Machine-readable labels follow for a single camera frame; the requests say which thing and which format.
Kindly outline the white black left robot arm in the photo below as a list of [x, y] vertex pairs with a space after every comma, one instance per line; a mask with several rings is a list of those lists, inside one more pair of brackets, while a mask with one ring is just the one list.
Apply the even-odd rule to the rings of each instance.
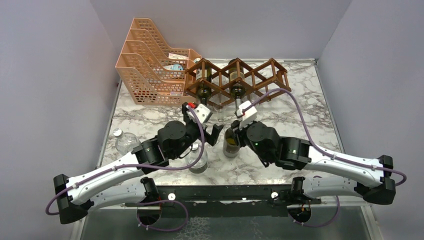
[[90, 211], [121, 203], [152, 205], [159, 198], [153, 180], [144, 178], [138, 184], [119, 187], [126, 180], [145, 176], [156, 170], [181, 171], [184, 167], [170, 167], [169, 161], [181, 157], [197, 140], [205, 144], [217, 143], [223, 125], [214, 124], [207, 133], [206, 123], [212, 112], [203, 104], [185, 102], [181, 112], [183, 121], [173, 120], [160, 128], [155, 137], [143, 141], [121, 158], [82, 175], [69, 177], [59, 174], [53, 178], [55, 197], [45, 208], [47, 215], [57, 204], [60, 223], [76, 222]]

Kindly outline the green wine bottle silver neck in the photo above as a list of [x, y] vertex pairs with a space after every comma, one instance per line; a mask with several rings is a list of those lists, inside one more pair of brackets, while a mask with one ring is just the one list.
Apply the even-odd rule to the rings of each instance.
[[224, 133], [222, 152], [229, 159], [234, 159], [240, 152], [240, 146], [236, 142], [234, 132], [230, 127]]

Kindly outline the clear glass bottle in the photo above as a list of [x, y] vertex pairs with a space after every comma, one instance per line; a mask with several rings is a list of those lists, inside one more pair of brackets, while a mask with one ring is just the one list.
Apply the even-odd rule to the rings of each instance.
[[260, 96], [257, 95], [257, 91], [253, 88], [246, 90], [246, 97], [251, 103], [256, 102], [260, 98]]
[[[222, 87], [223, 86], [223, 79], [224, 78], [225, 77], [223, 75], [219, 75], [218, 76], [217, 85], [219, 87]], [[217, 115], [217, 121], [221, 123], [221, 122], [224, 122], [224, 118], [225, 118], [224, 106], [222, 105], [222, 103], [223, 103], [223, 95], [220, 92], [218, 92], [215, 95], [215, 100], [216, 100], [216, 104], [217, 104], [217, 107], [215, 107], [215, 111], [216, 111], [216, 115]]]

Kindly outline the green wine bottle white label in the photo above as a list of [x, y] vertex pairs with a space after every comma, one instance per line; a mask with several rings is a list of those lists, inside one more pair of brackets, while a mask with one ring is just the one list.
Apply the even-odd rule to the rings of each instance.
[[205, 67], [204, 73], [202, 68], [198, 68], [196, 70], [195, 80], [199, 81], [202, 78], [204, 78], [205, 81], [199, 83], [199, 85], [196, 87], [195, 93], [199, 102], [206, 106], [212, 94], [211, 88], [205, 84], [205, 82], [210, 83], [212, 81], [212, 69], [209, 66]]

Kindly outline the clear round jug dark liquid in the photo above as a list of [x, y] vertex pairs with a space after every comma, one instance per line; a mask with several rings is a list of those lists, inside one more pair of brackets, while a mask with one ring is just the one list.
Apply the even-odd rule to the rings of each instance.
[[[201, 143], [195, 142], [192, 145], [190, 153], [185, 157], [185, 161], [187, 165], [192, 164], [195, 162], [199, 156], [199, 153], [201, 151]], [[208, 168], [208, 153], [207, 149], [203, 148], [203, 153], [200, 157], [200, 159], [196, 162], [195, 165], [190, 167], [188, 170], [193, 174], [201, 174], [206, 171]]]

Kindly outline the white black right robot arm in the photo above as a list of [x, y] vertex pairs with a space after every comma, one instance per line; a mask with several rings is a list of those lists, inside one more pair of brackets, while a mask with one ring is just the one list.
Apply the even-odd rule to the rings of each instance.
[[260, 121], [230, 125], [235, 142], [250, 148], [264, 167], [271, 164], [288, 171], [308, 170], [331, 174], [311, 179], [297, 177], [288, 190], [289, 199], [300, 204], [322, 196], [354, 196], [377, 205], [390, 205], [396, 195], [391, 178], [393, 159], [388, 155], [361, 158], [335, 152], [297, 137], [279, 136], [273, 127]]

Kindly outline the dark green wine bottle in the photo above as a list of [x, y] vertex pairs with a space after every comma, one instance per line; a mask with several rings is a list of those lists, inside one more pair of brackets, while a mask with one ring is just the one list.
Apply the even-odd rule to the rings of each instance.
[[231, 95], [232, 98], [234, 98], [235, 101], [235, 111], [239, 110], [239, 106], [242, 104], [242, 100], [246, 95], [246, 89], [245, 87], [240, 84], [240, 81], [237, 81], [238, 76], [238, 71], [240, 71], [240, 78], [242, 81], [244, 81], [245, 77], [244, 77], [244, 69], [242, 66], [240, 66], [239, 68], [237, 68], [237, 65], [235, 64], [233, 67], [231, 67], [228, 70], [228, 74], [229, 74], [229, 81], [232, 83], [234, 82], [234, 84], [229, 88], [229, 93]]

